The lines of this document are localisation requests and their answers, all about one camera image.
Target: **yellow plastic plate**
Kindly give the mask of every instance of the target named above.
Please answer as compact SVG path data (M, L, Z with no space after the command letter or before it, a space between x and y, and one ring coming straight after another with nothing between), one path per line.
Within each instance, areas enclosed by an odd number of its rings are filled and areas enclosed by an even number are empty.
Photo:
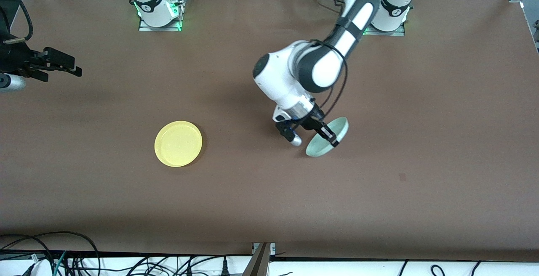
M197 158L202 149L202 134L190 122L175 121L159 131L155 155L169 167L183 167Z

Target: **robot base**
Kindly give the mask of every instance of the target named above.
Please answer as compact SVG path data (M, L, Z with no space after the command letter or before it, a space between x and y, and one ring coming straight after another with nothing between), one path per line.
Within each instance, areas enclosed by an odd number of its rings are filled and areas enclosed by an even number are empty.
M363 35L376 35L376 36L405 36L406 31L404 29L404 24L401 24L399 28L395 31L380 31L373 27L372 25L369 25L367 29L365 30L365 33Z
M174 13L178 14L178 17L173 19L170 23L167 25L164 25L162 27L152 27L145 23L142 19L139 22L139 31L168 31L168 32L177 32L181 31L181 27L183 25L183 14L185 13L185 0L173 0L171 3L175 4L176 6L171 6L171 9Z

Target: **white surface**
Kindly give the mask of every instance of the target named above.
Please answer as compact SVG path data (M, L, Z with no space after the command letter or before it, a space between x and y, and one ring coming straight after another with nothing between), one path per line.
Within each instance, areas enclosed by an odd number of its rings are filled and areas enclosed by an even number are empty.
M150 262L156 263L163 257L152 257ZM196 257L192 262L196 263L206 257ZM227 257L229 272L240 274L246 268L250 256ZM129 268L142 259L142 257L123 257L102 259L102 268L119 270ZM178 257L181 266L189 257ZM7 260L0 261L0 276L21 275L33 263L32 260ZM96 260L85 259L85 267L94 268ZM291 276L397 276L403 261L302 261L282 262L275 261L269 265L269 276L281 276L293 272ZM406 265L403 276L432 276L430 267L437 264L443 268L447 276L469 276L475 262L455 261L412 261ZM176 269L176 257L163 261L162 265ZM201 271L209 276L219 276L223 267L223 259L208 260L193 268L193 272ZM141 265L135 273L142 273L146 265ZM88 271L96 276L97 271ZM102 276L125 276L127 271L108 272L102 271ZM157 270L152 274L159 276ZM475 276L537 276L539 275L539 263L501 263L482 262L475 271ZM32 276L51 276L51 269L45 262L40 262L33 270Z

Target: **light green bowl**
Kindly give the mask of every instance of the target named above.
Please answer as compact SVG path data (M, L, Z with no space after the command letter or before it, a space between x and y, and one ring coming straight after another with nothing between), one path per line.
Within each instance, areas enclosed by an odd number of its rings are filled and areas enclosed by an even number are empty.
M328 123L328 127L337 134L337 141L341 142L348 132L348 119L346 117L337 118ZM321 157L331 150L333 150L331 143L322 138L319 134L316 134L307 146L305 153L310 157Z

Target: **table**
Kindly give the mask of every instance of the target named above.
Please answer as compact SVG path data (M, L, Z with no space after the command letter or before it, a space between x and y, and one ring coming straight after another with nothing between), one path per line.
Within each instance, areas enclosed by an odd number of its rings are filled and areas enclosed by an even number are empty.
M365 36L329 117L348 135L311 159L251 73L325 37L333 2L189 0L183 31L152 33L128 0L24 1L29 46L75 56L83 77L2 94L2 233L79 231L102 251L539 258L539 57L519 4L414 0L406 37ZM154 139L180 119L203 152L166 167Z

